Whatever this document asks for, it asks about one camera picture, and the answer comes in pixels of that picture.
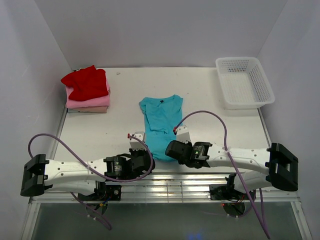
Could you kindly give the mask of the teal t shirt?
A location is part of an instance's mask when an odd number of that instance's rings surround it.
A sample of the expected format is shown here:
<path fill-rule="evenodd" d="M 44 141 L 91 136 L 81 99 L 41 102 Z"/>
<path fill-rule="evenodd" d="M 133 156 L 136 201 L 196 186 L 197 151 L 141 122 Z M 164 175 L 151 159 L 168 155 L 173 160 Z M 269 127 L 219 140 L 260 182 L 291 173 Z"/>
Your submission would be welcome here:
<path fill-rule="evenodd" d="M 175 161 L 165 151 L 168 144 L 176 139 L 173 129 L 183 118 L 182 105 L 183 98 L 176 94 L 166 98 L 145 97 L 139 102 L 144 117 L 146 145 L 154 160 Z"/>

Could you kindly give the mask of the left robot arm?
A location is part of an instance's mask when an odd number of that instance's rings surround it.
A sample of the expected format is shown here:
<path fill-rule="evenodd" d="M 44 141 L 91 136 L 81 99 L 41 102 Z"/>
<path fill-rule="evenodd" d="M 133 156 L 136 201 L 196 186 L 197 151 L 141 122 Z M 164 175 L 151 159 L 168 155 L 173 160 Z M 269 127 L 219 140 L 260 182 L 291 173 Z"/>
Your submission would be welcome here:
<path fill-rule="evenodd" d="M 37 154 L 23 167 L 20 195 L 36 197 L 60 191 L 91 195 L 100 200 L 106 195 L 106 187 L 100 183 L 133 182 L 154 168 L 155 161 L 146 150 L 131 149 L 129 154 L 84 163 L 47 159 L 45 154 Z"/>

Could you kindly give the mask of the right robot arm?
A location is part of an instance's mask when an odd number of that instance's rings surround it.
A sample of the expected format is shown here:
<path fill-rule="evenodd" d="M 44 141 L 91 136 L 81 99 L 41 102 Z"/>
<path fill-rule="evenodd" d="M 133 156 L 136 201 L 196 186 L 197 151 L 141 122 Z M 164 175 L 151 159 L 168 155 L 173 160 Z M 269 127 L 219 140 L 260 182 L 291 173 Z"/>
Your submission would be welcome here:
<path fill-rule="evenodd" d="M 237 199 L 246 191 L 267 187 L 286 192 L 298 190 L 299 160 L 280 143 L 272 143 L 270 148 L 225 150 L 209 142 L 191 144 L 173 140 L 168 144 L 165 155 L 189 168 L 230 167 L 246 170 L 245 173 L 231 174 L 227 180 L 225 191 L 232 199 Z"/>

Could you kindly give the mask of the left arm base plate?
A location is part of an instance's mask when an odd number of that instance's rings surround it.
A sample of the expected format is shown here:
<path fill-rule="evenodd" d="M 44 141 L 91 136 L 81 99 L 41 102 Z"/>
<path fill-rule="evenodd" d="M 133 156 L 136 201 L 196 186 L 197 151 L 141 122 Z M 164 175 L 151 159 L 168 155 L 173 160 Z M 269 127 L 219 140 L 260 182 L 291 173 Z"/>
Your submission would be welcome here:
<path fill-rule="evenodd" d="M 120 201 L 122 195 L 121 185 L 102 185 L 96 193 L 98 199 L 103 201 Z"/>

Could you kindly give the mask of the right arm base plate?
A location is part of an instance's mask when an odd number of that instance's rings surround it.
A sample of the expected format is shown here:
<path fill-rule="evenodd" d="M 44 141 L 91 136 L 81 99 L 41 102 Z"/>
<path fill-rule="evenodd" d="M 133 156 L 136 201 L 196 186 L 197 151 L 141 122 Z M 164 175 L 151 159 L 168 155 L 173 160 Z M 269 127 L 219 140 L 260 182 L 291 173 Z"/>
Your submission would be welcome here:
<path fill-rule="evenodd" d="M 240 200 L 249 200 L 246 193 L 239 192 L 224 184 L 210 184 L 209 198 L 211 200 L 226 200 L 231 202 L 239 202 Z"/>

